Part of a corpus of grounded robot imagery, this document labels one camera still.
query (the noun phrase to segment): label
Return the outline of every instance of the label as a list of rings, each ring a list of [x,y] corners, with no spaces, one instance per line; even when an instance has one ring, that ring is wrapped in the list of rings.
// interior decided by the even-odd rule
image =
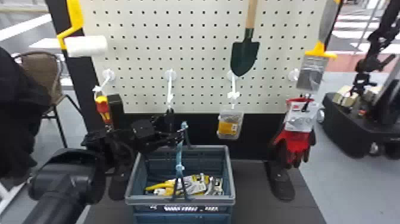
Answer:
[[[218,132],[223,135],[236,135],[238,132],[238,123],[228,123],[220,121]]]
[[[314,126],[319,104],[310,102],[306,111],[301,111],[305,102],[291,102],[285,117],[285,130],[310,133]]]

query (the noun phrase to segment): black pole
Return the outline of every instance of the black pole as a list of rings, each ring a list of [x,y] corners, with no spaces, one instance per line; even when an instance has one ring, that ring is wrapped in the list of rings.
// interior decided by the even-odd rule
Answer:
[[[46,0],[51,13],[56,33],[61,33],[70,28],[71,23],[65,0]],[[84,36],[82,30],[78,30],[72,36]],[[91,132],[104,128],[104,123],[97,113],[96,104],[93,100],[92,88],[99,85],[96,72],[93,67],[92,58],[68,58],[67,51],[63,50],[65,62],[71,75],[76,97],[78,99],[86,130]]]

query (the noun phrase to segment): wooden trowel handle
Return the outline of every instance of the wooden trowel handle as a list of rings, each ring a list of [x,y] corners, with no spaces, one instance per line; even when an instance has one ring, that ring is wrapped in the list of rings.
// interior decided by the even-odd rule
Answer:
[[[246,28],[254,29],[255,13],[257,11],[258,0],[249,0],[249,10],[247,12]]]

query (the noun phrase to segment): yellow label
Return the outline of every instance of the yellow label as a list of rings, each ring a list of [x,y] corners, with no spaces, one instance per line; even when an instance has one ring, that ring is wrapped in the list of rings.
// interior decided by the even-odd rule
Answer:
[[[218,132],[223,135],[235,135],[238,132],[238,123],[220,122]]]

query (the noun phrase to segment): blister package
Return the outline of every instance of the blister package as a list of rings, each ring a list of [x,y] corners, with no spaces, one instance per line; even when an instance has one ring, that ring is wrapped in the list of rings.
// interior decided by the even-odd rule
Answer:
[[[239,107],[224,105],[218,116],[219,124],[217,135],[220,139],[237,140],[242,130],[245,113]]]

